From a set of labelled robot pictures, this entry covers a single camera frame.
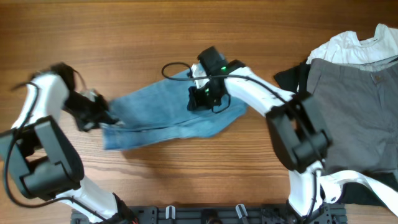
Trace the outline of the light blue denim jeans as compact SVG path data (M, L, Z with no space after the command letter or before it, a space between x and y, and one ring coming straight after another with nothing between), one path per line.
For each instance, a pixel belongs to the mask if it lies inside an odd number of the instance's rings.
M188 69L109 103L119 121L102 124L105 150L130 150L172 139L211 138L246 114L247 104L224 96L213 113L187 109Z

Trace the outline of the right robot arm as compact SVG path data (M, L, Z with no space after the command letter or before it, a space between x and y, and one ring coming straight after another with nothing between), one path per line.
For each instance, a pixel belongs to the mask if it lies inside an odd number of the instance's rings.
M318 181L332 140L311 94L281 90L239 60L228 62L215 47L202 51L188 77L189 110L213 110L221 99L244 101L266 119L278 160L289 171L290 221L309 223L322 207Z

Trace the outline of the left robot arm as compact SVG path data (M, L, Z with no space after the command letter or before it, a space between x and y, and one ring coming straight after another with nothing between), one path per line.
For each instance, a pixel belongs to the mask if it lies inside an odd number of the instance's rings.
M58 125L61 111L72 115L82 132L118 123L102 95L87 88L76 90L79 76L60 62L15 86L26 87L27 96L12 128L1 133L4 190L24 208L60 202L85 215L89 223L138 223L116 194L85 175L77 150Z

